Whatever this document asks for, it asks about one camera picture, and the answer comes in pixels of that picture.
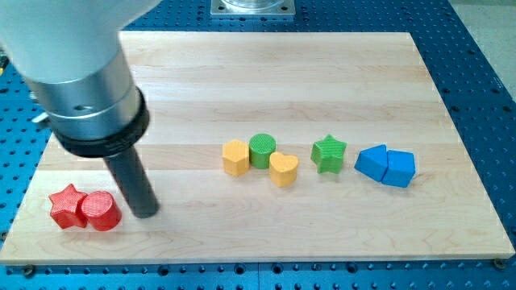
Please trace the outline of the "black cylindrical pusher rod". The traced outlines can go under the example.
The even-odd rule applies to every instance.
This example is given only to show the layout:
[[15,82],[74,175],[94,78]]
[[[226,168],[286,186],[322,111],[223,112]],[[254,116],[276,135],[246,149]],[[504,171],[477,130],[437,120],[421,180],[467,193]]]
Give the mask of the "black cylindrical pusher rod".
[[134,147],[103,158],[129,209],[137,218],[149,218],[159,203]]

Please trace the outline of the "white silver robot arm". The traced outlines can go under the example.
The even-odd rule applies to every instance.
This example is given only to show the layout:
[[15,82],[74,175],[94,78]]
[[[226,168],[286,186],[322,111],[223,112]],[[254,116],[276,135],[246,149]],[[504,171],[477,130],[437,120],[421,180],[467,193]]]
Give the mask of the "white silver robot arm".
[[138,218],[156,214],[159,203],[134,148],[150,116],[119,32],[158,3],[1,3],[1,47],[43,107],[44,123],[68,152],[105,160]]

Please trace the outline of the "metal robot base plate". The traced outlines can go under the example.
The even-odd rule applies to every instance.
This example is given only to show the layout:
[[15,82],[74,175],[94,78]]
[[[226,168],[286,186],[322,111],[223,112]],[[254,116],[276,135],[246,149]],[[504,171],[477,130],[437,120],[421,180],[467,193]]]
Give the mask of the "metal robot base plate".
[[294,0],[211,0],[210,13],[217,16],[294,15]]

